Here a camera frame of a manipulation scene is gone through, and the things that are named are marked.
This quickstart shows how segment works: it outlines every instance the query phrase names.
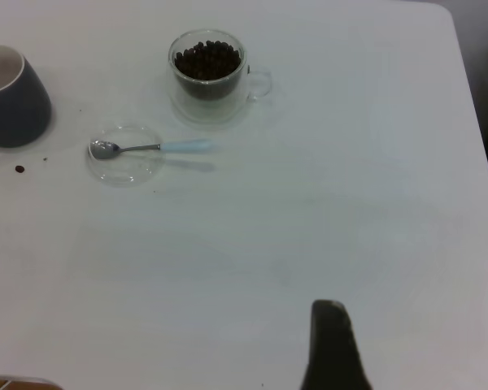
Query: glass saucer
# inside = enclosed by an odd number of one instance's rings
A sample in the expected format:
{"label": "glass saucer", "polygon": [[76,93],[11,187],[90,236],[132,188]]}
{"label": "glass saucer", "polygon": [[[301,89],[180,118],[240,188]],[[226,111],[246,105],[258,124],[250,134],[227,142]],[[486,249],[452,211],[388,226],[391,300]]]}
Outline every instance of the glass saucer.
{"label": "glass saucer", "polygon": [[[90,141],[97,140],[114,142],[120,148],[162,142],[157,133],[140,123],[110,125]],[[163,165],[164,155],[156,150],[140,150],[125,152],[108,160],[98,160],[90,153],[89,143],[87,160],[90,170],[101,181],[115,186],[129,186],[143,183],[155,175]]]}

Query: table surface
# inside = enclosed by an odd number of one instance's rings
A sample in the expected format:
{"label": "table surface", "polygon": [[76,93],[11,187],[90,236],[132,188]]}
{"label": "table surface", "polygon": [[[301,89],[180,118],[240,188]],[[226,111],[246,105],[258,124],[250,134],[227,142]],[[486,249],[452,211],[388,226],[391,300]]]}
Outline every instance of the table surface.
{"label": "table surface", "polygon": [[[164,92],[170,43],[206,26],[274,78],[227,128],[187,126]],[[375,388],[488,389],[488,169],[448,12],[0,0],[0,43],[55,118],[0,150],[0,374],[297,388],[321,298],[346,304]],[[85,145],[118,117],[220,151],[108,187]]]}

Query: glass cup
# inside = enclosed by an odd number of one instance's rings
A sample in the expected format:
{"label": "glass cup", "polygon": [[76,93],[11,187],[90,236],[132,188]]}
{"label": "glass cup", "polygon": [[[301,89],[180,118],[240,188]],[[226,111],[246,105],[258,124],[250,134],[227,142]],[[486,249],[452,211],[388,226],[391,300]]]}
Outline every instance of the glass cup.
{"label": "glass cup", "polygon": [[[199,42],[221,41],[238,51],[241,62],[226,77],[199,80],[183,74],[175,65],[177,53]],[[251,70],[242,43],[227,32],[215,29],[189,31],[178,37],[168,51],[167,89],[173,105],[187,119],[203,124],[224,122],[234,116],[249,100],[257,100],[269,93],[271,72]]]}

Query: coffee bean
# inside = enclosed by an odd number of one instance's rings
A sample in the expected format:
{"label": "coffee bean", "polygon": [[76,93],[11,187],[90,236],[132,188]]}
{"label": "coffee bean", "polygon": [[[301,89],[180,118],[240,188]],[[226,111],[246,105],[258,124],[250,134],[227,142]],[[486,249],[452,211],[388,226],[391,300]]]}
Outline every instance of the coffee bean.
{"label": "coffee bean", "polygon": [[199,42],[183,53],[176,53],[179,72],[198,80],[216,80],[234,72],[240,64],[239,52],[227,42]]}

